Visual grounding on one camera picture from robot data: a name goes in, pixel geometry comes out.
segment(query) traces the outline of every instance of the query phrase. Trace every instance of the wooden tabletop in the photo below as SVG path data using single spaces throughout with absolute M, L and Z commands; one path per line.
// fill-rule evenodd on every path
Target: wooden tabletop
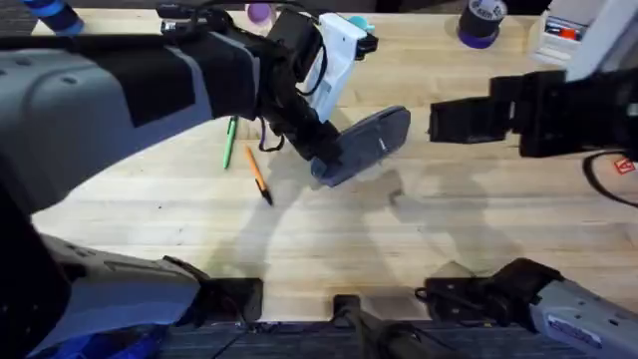
M 79 13 L 92 33 L 160 28 L 152 10 Z M 362 294 L 384 317 L 424 317 L 410 298 L 426 277 L 463 267 L 487 275 L 521 256 L 638 310 L 638 212 L 590 187 L 583 155 L 524 160 L 515 137 L 428 141 L 430 103 L 483 96 L 489 78 L 537 68 L 525 57 L 534 18 L 507 17 L 491 48 L 472 50 L 455 36 L 454 15 L 365 16 L 379 50 L 356 64 L 332 121 L 344 129 L 385 107 L 408 107 L 408 142 L 379 166 L 328 188 L 289 145 L 255 152 L 269 207 L 241 154 L 243 144 L 256 150 L 258 127 L 240 124 L 224 171 L 220 119 L 105 170 L 35 215 L 36 224 L 96 249 L 174 255 L 211 276 L 262 277 L 265 320 L 325 319 L 339 293 Z M 47 31 L 38 24 L 34 34 Z M 638 175 L 620 176 L 607 160 L 596 170 L 613 192 L 638 197 Z

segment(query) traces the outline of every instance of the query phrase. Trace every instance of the blue tape roll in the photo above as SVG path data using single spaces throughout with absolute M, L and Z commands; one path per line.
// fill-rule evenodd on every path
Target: blue tape roll
M 22 2 L 58 36 L 78 35 L 84 28 L 84 21 L 63 0 L 22 0 Z
M 469 47 L 485 49 L 496 41 L 506 14 L 507 6 L 501 0 L 470 0 L 459 20 L 457 35 Z
M 494 43 L 494 41 L 496 41 L 496 38 L 498 37 L 498 33 L 500 32 L 500 29 L 496 29 L 496 31 L 494 31 L 493 34 L 487 36 L 487 37 L 483 37 L 483 38 L 478 38 L 476 36 L 472 36 L 464 31 L 462 31 L 461 29 L 457 30 L 457 35 L 459 36 L 459 39 L 461 40 L 461 42 L 463 42 L 464 44 L 470 46 L 471 48 L 474 49 L 486 49 L 489 46 L 491 46 L 491 44 Z
M 58 36 L 75 36 L 78 35 L 82 32 L 82 29 L 84 29 L 84 21 L 82 21 L 82 19 L 78 18 L 78 21 L 69 26 L 68 28 L 64 29 L 64 30 L 57 30 L 56 31 L 56 35 Z
M 62 9 L 64 9 L 64 3 L 62 1 L 54 1 L 53 3 L 44 6 L 44 7 L 30 7 L 29 6 L 29 10 L 31 10 L 31 13 L 37 17 L 48 17 L 48 16 L 53 16 L 57 13 L 59 13 L 60 11 L 62 11 Z

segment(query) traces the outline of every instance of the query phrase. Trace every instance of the electrical wire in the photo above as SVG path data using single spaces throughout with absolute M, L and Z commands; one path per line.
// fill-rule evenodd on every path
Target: electrical wire
M 429 305 L 432 303 L 433 299 L 426 294 L 427 291 L 428 290 L 426 287 L 417 288 L 415 289 L 415 297 L 417 297 L 417 299 L 420 302 L 426 305 Z M 471 310 L 480 316 L 484 316 L 483 308 L 480 305 L 474 304 L 470 301 L 464 300 L 455 295 L 448 295 L 447 293 L 441 292 L 439 290 L 430 289 L 430 293 L 434 294 L 435 296 L 440 296 L 441 298 L 448 300 L 450 302 L 453 302 L 455 304 L 458 304 L 459 306 L 462 306 L 465 309 Z M 464 328 L 479 328 L 479 327 L 485 327 L 487 324 L 489 324 L 487 321 L 481 321 L 477 323 L 465 323 L 460 320 L 456 321 L 456 323 L 461 325 Z
M 323 37 L 321 37 L 321 52 L 323 54 L 323 59 L 321 61 L 321 69 L 319 69 L 319 77 L 317 78 L 315 86 L 308 92 L 297 90 L 299 95 L 312 96 L 317 89 L 319 89 L 319 85 L 323 82 L 323 78 L 326 76 L 326 71 L 328 70 L 328 51 L 326 50 L 326 44 L 323 42 Z
M 634 202 L 625 198 L 622 198 L 614 193 L 612 193 L 609 189 L 607 189 L 604 185 L 602 185 L 602 183 L 600 182 L 600 180 L 598 179 L 598 177 L 596 176 L 596 172 L 594 170 L 594 162 L 604 156 L 611 156 L 611 155 L 622 155 L 624 157 L 627 157 L 627 153 L 624 151 L 607 151 L 607 152 L 602 152 L 602 153 L 598 153 L 598 154 L 594 154 L 591 155 L 587 158 L 585 158 L 585 160 L 583 160 L 582 162 L 582 171 L 585 174 L 585 178 L 587 179 L 587 182 L 589 182 L 589 184 L 600 194 L 604 195 L 605 197 L 613 200 L 613 201 L 617 201 L 619 203 L 622 204 L 626 204 L 629 205 L 631 207 L 634 208 L 638 208 L 638 202 Z
M 264 142 L 266 141 L 266 123 L 261 116 L 259 117 L 259 122 L 261 122 L 261 138 L 259 139 L 259 150 L 266 153 L 280 151 L 283 148 L 286 139 L 283 137 L 283 135 L 279 136 L 279 144 L 273 148 L 266 149 L 264 147 Z
M 210 359 L 217 359 L 219 358 L 223 353 L 226 352 L 226 350 L 228 350 L 228 348 L 230 348 L 237 340 L 241 339 L 244 335 L 248 334 L 249 331 L 248 330 L 244 330 L 241 333 L 237 334 L 234 338 L 230 339 L 224 346 L 222 346 L 221 348 L 219 348 L 219 350 L 217 350 L 211 357 Z
M 274 335 L 308 335 L 308 334 L 320 333 L 320 332 L 326 330 L 327 328 L 334 327 L 334 322 L 337 319 L 340 319 L 340 318 L 344 317 L 346 314 L 347 314 L 347 312 L 342 310 L 340 312 L 337 312 L 327 322 L 311 324 L 311 325 L 308 326 L 309 328 L 304 328 L 302 330 L 295 330 L 295 331 L 279 331 L 278 329 L 281 328 L 282 326 L 284 326 L 284 324 L 281 323 L 281 322 L 278 322 L 278 323 L 272 325 L 268 329 L 263 329 L 263 325 L 262 325 L 261 333 L 274 334 Z
M 427 331 L 417 328 L 413 324 L 410 323 L 391 323 L 383 326 L 381 329 L 378 329 L 376 333 L 373 333 L 373 337 L 377 337 L 377 350 L 381 354 L 382 358 L 392 358 L 390 352 L 388 351 L 390 347 L 390 343 L 397 334 L 408 334 L 414 336 L 419 342 L 423 343 L 422 338 L 428 338 L 431 341 L 439 344 L 443 348 L 446 348 L 450 351 L 457 352 L 457 349 L 453 348 L 451 345 L 447 344 L 443 340 L 437 338 L 436 336 L 428 333 Z

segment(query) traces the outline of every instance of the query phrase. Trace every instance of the orange pencil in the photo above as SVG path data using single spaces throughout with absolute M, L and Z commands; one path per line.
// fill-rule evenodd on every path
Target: orange pencil
M 270 191 L 268 190 L 268 187 L 266 186 L 266 181 L 263 180 L 263 176 L 261 175 L 261 172 L 259 171 L 259 167 L 257 166 L 255 157 L 252 155 L 252 151 L 250 150 L 249 146 L 244 145 L 244 148 L 246 149 L 246 157 L 248 158 L 248 163 L 250 164 L 252 173 L 255 175 L 255 181 L 257 182 L 257 187 L 259 188 L 259 191 L 261 192 L 261 196 L 263 196 L 264 199 L 266 199 L 268 204 L 272 205 L 272 196 L 270 195 Z

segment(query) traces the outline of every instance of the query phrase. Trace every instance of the gray object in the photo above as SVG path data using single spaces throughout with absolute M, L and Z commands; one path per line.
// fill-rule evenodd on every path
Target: gray object
M 600 12 L 605 0 L 553 0 L 549 16 L 580 25 L 589 25 Z
M 567 64 L 567 82 L 582 80 L 596 72 L 636 67 L 637 32 L 638 2 L 606 0 Z
M 319 159 L 313 159 L 310 172 L 330 187 L 351 178 L 406 142 L 410 116 L 405 107 L 394 106 L 360 121 L 337 139 L 342 151 L 339 162 L 326 165 Z
M 141 324 L 176 323 L 193 303 L 199 282 L 166 260 L 144 260 L 43 235 L 59 263 L 85 268 L 55 328 L 32 351 L 64 340 Z
M 604 359 L 638 358 L 638 316 L 569 281 L 552 281 L 529 306 L 538 332 Z
M 222 40 L 250 59 L 258 88 L 258 59 Z M 121 84 L 93 61 L 55 49 L 0 51 L 0 182 L 25 212 L 53 205 L 110 165 L 215 117 L 197 63 L 170 50 L 190 67 L 194 103 L 141 127 Z

